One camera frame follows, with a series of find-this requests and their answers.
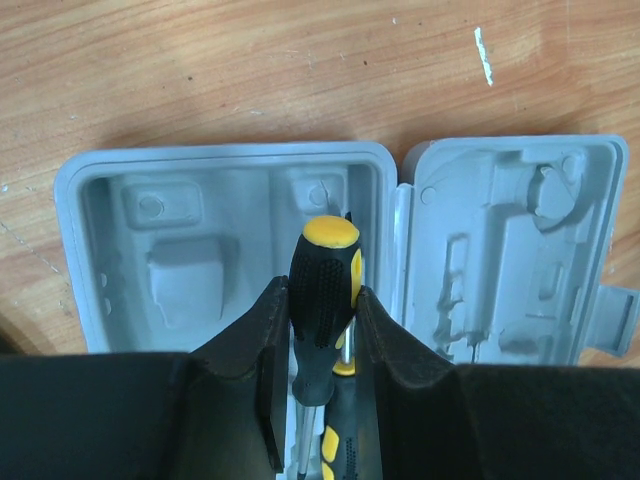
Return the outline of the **black yellow thick screwdriver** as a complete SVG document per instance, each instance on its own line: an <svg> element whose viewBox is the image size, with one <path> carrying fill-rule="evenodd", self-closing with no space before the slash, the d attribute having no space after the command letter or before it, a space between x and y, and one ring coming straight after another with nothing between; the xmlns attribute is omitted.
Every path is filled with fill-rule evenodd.
<svg viewBox="0 0 640 480"><path fill-rule="evenodd" d="M362 285L359 239L348 216L317 216L304 226L293 254L288 299L297 361L292 393L303 407L299 479L307 476L317 409L334 391L336 343L355 313Z"/></svg>

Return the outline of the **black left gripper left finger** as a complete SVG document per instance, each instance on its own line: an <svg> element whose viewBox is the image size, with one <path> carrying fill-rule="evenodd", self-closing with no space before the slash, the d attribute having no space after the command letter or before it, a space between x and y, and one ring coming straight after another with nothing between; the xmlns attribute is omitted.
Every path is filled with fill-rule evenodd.
<svg viewBox="0 0 640 480"><path fill-rule="evenodd" d="M282 470L289 362L288 279L273 278L240 318L193 352L190 470Z"/></svg>

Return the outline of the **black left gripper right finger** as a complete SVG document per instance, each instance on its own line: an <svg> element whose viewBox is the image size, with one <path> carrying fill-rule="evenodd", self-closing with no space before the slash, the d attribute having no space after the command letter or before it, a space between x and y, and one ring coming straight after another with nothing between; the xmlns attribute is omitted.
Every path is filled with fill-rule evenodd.
<svg viewBox="0 0 640 480"><path fill-rule="evenodd" d="M435 384L452 364L389 315L363 287L356 305L356 418L361 479L434 478L446 463Z"/></svg>

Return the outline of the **black yellow slim screwdriver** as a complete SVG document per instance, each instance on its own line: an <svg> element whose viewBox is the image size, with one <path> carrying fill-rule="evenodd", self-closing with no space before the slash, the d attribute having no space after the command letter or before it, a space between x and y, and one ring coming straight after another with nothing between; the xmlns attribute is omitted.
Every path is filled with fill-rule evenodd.
<svg viewBox="0 0 640 480"><path fill-rule="evenodd" d="M325 406L321 436L323 479L358 478L354 323L349 323L337 343L340 354L332 370L334 391Z"/></svg>

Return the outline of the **grey plastic tool case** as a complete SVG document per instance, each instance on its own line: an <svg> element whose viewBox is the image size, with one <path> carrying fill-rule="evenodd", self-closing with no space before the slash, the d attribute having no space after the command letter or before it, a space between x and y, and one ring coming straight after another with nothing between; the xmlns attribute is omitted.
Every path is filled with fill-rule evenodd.
<svg viewBox="0 0 640 480"><path fill-rule="evenodd" d="M635 479L617 135L94 150L54 201L102 476Z"/></svg>

